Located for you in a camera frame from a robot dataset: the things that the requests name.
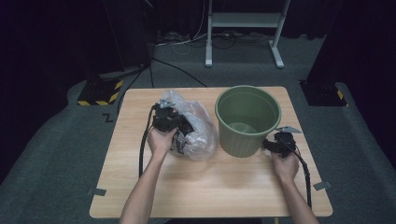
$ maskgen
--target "black cable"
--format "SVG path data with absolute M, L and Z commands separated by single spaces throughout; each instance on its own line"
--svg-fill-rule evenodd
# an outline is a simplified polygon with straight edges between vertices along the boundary
M 195 42 L 195 41 L 198 41 L 198 40 L 202 40 L 202 38 L 204 37 L 204 36 L 206 36 L 206 34 L 205 35 L 201 35 L 201 36 L 198 36 L 198 37 L 196 37 L 196 38 L 194 38 L 194 39 L 182 39 L 182 38 L 180 38 L 180 39 L 173 39 L 173 40 L 166 40 L 166 42 L 164 42 L 164 43 L 158 43 L 158 44 L 156 44 L 156 47 L 159 47 L 159 46 L 169 46 L 169 45 L 181 45 L 181 44 L 188 44 L 188 43 L 192 43 L 192 42 Z
M 171 45 L 182 41 L 182 36 L 177 33 L 167 33 L 163 37 L 158 37 L 156 45 Z
M 141 73 L 145 69 L 146 69 L 146 66 L 143 66 L 143 67 L 141 67 L 141 68 L 139 68 L 137 70 L 134 70 L 134 71 L 131 71 L 131 72 L 127 72 L 127 73 L 124 73 L 124 74 L 116 76 L 116 77 L 101 77 L 101 79 L 103 81 L 111 81 L 111 80 L 115 80 L 115 79 L 120 79 L 120 78 L 124 78 L 124 77 L 128 77 L 128 76 L 132 76 L 132 75 Z
M 146 126 L 146 130 L 143 133 L 143 137 L 142 137 L 142 142 L 140 144 L 140 153 L 139 153 L 139 177 L 143 174 L 143 154 L 145 151 L 145 144 L 146 144 L 146 140 L 148 138 L 149 135 L 149 129 L 151 128 L 149 126 L 150 121 L 151 121 L 151 114 L 152 111 L 156 108 L 157 105 L 153 105 L 148 113 L 148 124 Z
M 235 34 L 233 32 L 223 32 L 218 37 L 222 40 L 231 40 L 235 39 Z
M 291 147 L 288 146 L 288 144 L 286 144 L 282 140 L 282 138 L 280 138 L 280 141 L 283 143 L 283 145 L 286 146 L 286 148 L 288 148 L 292 153 L 294 153 L 294 155 L 297 156 L 297 158 L 299 159 L 301 165 L 303 166 L 304 175 L 305 175 L 305 184 L 306 184 L 306 203 L 308 203 L 308 206 L 312 209 L 311 178 L 310 178 L 310 174 L 309 174 L 309 170 L 308 170 L 308 165 L 306 164 L 306 162 L 303 160 L 303 158 L 299 154 L 297 154 Z
M 203 85 L 204 87 L 207 87 L 202 81 L 198 80 L 198 78 L 194 77 L 192 74 L 190 74 L 190 73 L 184 71 L 183 69 L 181 69 L 181 68 L 179 68 L 179 67 L 176 67 L 176 66 L 174 66 L 174 65 L 172 65 L 172 64 L 170 64 L 170 63 L 165 63 L 165 62 L 160 61 L 160 60 L 158 60 L 158 59 L 156 59 L 156 58 L 154 58 L 154 57 L 152 58 L 152 60 L 157 61 L 157 62 L 159 62 L 159 63 L 166 64 L 166 65 L 171 66 L 171 67 L 174 67 L 174 68 L 176 68 L 176 69 L 178 69 L 178 70 L 184 72 L 185 74 L 189 75 L 190 77 L 192 77 L 193 79 L 195 79 L 195 81 L 199 82 L 199 83 L 200 83 L 201 85 Z
M 151 65 L 149 65 L 148 68 L 149 68 L 149 75 L 151 77 L 151 87 L 154 88 L 154 80 L 152 79 Z
M 232 48 L 232 47 L 236 44 L 236 42 L 237 42 L 237 39 L 236 39 L 236 37 L 235 37 L 235 35 L 234 35 L 233 33 L 231 33 L 231 37 L 229 37 L 229 38 L 223 38 L 223 35 L 221 35 L 220 38 L 223 39 L 223 40 L 230 40 L 230 39 L 233 39 L 233 43 L 232 43 L 230 46 L 227 46 L 227 47 L 225 47 L 225 48 L 220 48 L 219 46 L 216 46 L 216 45 L 213 44 L 213 42 L 212 42 L 212 46 L 213 46 L 214 48 L 216 48 L 216 49 L 230 49 L 230 48 Z
M 241 38 L 241 36 L 236 36 L 236 38 L 238 39 L 238 42 L 241 42 L 241 43 L 258 43 L 258 42 L 262 42 L 262 41 L 267 41 L 271 38 L 271 36 L 268 36 L 267 38 L 262 39 L 263 36 L 264 35 L 259 35 L 259 37 L 257 37 L 256 39 L 250 39 L 250 40 Z

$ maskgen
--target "human arm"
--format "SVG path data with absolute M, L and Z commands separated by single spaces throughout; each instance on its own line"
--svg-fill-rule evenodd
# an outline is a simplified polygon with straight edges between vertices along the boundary
M 149 131 L 148 145 L 152 156 L 145 172 L 140 176 L 124 205 L 120 223 L 148 223 L 158 177 L 175 132 L 176 129 L 169 133 L 162 133 L 155 128 Z
M 294 177 L 299 169 L 299 161 L 296 155 L 290 153 L 284 159 L 279 158 L 274 152 L 271 152 L 271 155 L 274 160 L 275 173 L 285 194 L 293 223 L 319 223 L 294 183 Z

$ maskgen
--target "green bucket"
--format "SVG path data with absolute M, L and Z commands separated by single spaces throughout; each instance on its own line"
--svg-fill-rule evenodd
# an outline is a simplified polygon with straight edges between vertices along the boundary
M 238 158 L 256 153 L 282 116 L 275 97 L 252 86 L 224 91 L 216 101 L 215 111 L 220 144 L 224 151 Z

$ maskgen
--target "plastic bag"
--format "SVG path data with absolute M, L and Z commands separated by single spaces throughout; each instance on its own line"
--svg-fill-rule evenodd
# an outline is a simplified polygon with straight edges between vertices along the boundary
M 179 139 L 185 141 L 182 154 L 195 161 L 210 157 L 218 145 L 218 135 L 204 106 L 198 101 L 186 101 L 178 92 L 172 90 L 165 91 L 163 99 L 175 103 L 173 108 L 183 115 L 194 129 L 184 136 L 185 139 Z

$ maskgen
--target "dark background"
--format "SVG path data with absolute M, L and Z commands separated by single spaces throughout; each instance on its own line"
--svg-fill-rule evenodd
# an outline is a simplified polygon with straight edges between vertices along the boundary
M 214 1 L 214 10 L 279 11 L 283 5 L 250 0 L 240 7 L 239 2 Z M 1 180 L 41 125 L 67 105 L 73 85 L 89 74 L 149 63 L 157 30 L 198 31 L 202 1 L 150 3 L 155 10 L 138 0 L 0 3 Z M 345 82 L 393 166 L 395 10 L 390 0 L 292 0 L 282 33 L 327 35 L 307 81 Z

